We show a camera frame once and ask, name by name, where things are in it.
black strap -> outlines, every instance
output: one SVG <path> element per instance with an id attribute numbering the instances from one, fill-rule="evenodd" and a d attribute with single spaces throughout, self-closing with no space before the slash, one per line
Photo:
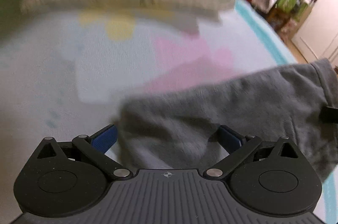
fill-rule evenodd
<path id="1" fill-rule="evenodd" d="M 338 124 L 338 109 L 331 106 L 324 106 L 320 112 L 319 118 L 324 123 Z"/>

pink pattern on rug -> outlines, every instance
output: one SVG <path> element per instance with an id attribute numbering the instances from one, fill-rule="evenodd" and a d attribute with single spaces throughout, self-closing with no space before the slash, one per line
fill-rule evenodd
<path id="1" fill-rule="evenodd" d="M 211 52 L 206 40 L 187 36 L 171 41 L 154 41 L 158 68 L 166 71 L 145 85 L 146 92 L 162 93 L 212 84 L 234 77 L 240 72 L 233 68 L 231 51 L 222 47 Z"/>

ribbed rubber surface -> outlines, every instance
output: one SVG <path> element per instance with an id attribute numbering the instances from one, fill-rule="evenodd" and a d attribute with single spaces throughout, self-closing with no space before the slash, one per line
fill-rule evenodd
<path id="1" fill-rule="evenodd" d="M 107 195 L 85 212 L 65 218 L 26 213 L 15 224 L 317 224 L 311 213 L 272 218 L 251 212 L 220 181 L 197 170 L 140 170 L 135 178 L 112 184 Z"/>

crosshair logo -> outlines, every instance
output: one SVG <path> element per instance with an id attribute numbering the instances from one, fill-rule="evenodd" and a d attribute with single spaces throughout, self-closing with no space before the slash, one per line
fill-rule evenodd
<path id="1" fill-rule="evenodd" d="M 166 173 L 164 173 L 163 175 L 164 175 L 165 177 L 167 177 L 167 178 L 169 178 L 170 176 L 173 176 L 173 174 L 170 173 L 170 172 L 166 172 Z"/>

gray cloth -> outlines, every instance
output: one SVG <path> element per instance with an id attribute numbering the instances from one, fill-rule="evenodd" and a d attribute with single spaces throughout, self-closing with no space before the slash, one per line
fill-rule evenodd
<path id="1" fill-rule="evenodd" d="M 338 164 L 337 125 L 323 106 L 338 106 L 328 60 L 280 66 L 183 92 L 132 98 L 118 123 L 121 163 L 138 168 L 199 168 L 226 156 L 213 135 L 219 124 L 265 141 L 289 136 L 324 181 Z"/>

